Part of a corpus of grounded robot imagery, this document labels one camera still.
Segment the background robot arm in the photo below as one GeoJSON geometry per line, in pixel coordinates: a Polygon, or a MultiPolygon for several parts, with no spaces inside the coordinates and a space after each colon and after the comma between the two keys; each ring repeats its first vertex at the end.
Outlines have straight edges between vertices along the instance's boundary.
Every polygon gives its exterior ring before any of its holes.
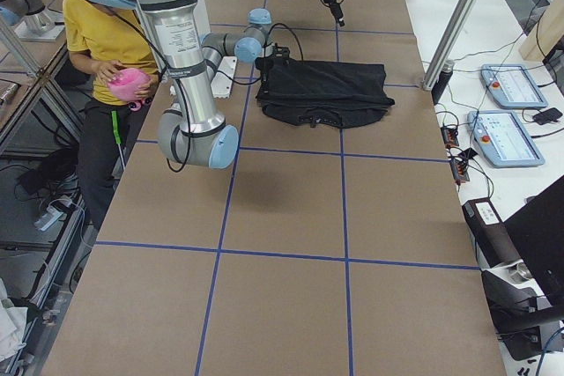
{"type": "Polygon", "coordinates": [[[63,14],[42,0],[1,0],[1,18],[23,41],[55,41],[64,30],[63,14]]]}

